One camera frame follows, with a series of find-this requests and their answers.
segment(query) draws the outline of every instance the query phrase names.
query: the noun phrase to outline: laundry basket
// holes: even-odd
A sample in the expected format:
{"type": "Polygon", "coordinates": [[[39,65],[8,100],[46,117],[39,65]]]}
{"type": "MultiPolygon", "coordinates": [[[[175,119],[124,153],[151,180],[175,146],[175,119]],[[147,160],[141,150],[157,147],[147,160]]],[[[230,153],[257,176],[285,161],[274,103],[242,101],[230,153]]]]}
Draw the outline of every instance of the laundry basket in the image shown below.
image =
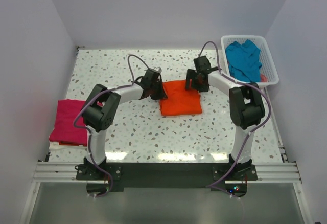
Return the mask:
{"type": "Polygon", "coordinates": [[[260,73],[265,75],[268,79],[268,82],[258,82],[259,88],[264,88],[269,85],[277,84],[279,78],[276,71],[276,67],[269,51],[267,42],[262,36],[229,35],[223,36],[221,38],[221,47],[223,49],[223,56],[227,74],[230,76],[225,49],[234,41],[243,44],[248,39],[251,40],[260,49],[259,61],[262,64],[262,67],[260,68],[260,73]]]}

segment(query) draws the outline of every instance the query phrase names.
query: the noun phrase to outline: white enclosure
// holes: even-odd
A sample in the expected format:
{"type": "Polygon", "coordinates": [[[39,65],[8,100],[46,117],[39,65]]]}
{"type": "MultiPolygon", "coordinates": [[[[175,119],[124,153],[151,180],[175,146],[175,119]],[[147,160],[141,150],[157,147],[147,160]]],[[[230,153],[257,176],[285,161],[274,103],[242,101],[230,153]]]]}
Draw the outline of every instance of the white enclosure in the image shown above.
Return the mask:
{"type": "Polygon", "coordinates": [[[0,0],[1,223],[19,223],[76,46],[190,49],[229,34],[266,38],[279,75],[268,91],[283,144],[298,163],[313,220],[326,223],[326,1],[0,0]]]}

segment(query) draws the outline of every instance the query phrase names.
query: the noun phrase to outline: speckled white tabletop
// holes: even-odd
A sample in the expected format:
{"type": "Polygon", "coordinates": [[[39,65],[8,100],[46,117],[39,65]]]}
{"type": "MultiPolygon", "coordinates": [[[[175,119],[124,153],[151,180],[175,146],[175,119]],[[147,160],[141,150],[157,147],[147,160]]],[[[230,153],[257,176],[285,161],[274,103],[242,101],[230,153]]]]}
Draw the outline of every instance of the speckled white tabletop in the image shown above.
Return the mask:
{"type": "MultiPolygon", "coordinates": [[[[131,81],[127,55],[136,54],[149,67],[161,67],[164,81],[185,79],[194,68],[199,50],[80,50],[69,84],[67,99],[86,100],[94,85],[107,87],[131,81]]],[[[215,51],[205,51],[216,66],[215,51]]],[[[222,54],[220,63],[223,67],[222,54]]],[[[131,58],[135,76],[145,66],[131,58]]],[[[203,113],[195,116],[163,117],[159,103],[148,99],[120,105],[107,132],[107,160],[111,162],[227,162],[233,147],[235,126],[229,116],[228,97],[218,89],[201,93],[203,113]]],[[[82,162],[85,149],[52,150],[51,162],[82,162]]],[[[271,119],[254,136],[254,163],[282,162],[278,138],[271,119]]]]}

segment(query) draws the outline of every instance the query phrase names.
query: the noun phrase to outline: black mounting plate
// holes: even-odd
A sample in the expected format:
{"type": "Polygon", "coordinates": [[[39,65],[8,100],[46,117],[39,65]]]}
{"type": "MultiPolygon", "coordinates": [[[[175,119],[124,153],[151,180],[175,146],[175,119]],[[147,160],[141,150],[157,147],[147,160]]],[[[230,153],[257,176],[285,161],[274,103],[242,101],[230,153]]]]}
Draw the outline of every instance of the black mounting plate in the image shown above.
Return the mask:
{"type": "MultiPolygon", "coordinates": [[[[124,188],[205,188],[218,180],[230,168],[230,164],[102,163],[101,167],[113,177],[112,191],[121,192],[124,191],[124,188]]],[[[84,164],[78,165],[76,169],[78,170],[77,180],[92,181],[105,178],[104,174],[96,174],[93,169],[85,171],[84,164]]],[[[228,176],[226,180],[242,181],[245,176],[248,181],[258,179],[254,165],[241,173],[228,176]]],[[[226,189],[225,181],[222,181],[217,187],[226,189]]]]}

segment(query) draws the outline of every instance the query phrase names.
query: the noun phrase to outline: orange towel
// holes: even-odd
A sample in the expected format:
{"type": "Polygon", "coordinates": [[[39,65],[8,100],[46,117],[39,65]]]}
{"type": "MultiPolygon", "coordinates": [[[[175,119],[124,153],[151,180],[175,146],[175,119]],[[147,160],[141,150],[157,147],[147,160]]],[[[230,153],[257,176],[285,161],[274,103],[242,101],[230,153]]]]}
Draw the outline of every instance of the orange towel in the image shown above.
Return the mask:
{"type": "Polygon", "coordinates": [[[201,114],[200,94],[195,89],[185,89],[185,80],[163,83],[168,98],[160,100],[160,110],[163,116],[201,114]]]}

